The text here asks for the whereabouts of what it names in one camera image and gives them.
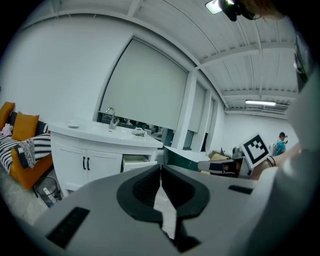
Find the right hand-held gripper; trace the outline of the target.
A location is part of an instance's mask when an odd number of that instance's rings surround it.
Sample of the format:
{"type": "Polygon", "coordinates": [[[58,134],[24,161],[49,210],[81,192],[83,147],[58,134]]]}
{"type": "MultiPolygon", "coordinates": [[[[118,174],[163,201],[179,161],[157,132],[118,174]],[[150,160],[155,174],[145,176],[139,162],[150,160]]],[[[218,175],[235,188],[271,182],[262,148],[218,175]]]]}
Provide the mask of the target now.
{"type": "Polygon", "coordinates": [[[211,175],[250,178],[254,169],[266,161],[270,155],[262,137],[257,133],[232,150],[232,157],[223,160],[200,161],[197,167],[200,171],[211,175]]]}

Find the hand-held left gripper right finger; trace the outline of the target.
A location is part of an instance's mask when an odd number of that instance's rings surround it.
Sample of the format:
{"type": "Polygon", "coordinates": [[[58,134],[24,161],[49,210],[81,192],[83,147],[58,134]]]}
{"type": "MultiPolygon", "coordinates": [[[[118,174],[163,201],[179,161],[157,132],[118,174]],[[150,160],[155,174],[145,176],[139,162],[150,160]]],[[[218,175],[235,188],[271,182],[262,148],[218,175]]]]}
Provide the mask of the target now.
{"type": "Polygon", "coordinates": [[[187,234],[198,239],[200,244],[184,253],[169,244],[161,255],[226,256],[226,247],[233,239],[237,225],[242,223],[241,214],[252,196],[229,187],[236,185],[254,190],[262,181],[209,175],[174,165],[169,167],[204,184],[210,192],[210,200],[198,217],[183,221],[187,234]]]}

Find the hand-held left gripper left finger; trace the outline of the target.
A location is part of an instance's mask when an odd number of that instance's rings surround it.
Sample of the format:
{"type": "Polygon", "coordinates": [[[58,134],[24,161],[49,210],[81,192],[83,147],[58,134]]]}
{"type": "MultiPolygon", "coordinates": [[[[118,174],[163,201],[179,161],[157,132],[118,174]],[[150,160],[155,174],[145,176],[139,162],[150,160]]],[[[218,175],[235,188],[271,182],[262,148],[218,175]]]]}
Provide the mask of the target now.
{"type": "Polygon", "coordinates": [[[145,167],[89,182],[23,229],[50,256],[177,256],[179,251],[159,224],[135,220],[117,201],[119,186],[144,171],[145,167]],[[61,248],[48,239],[49,234],[76,207],[89,213],[61,248]]]}

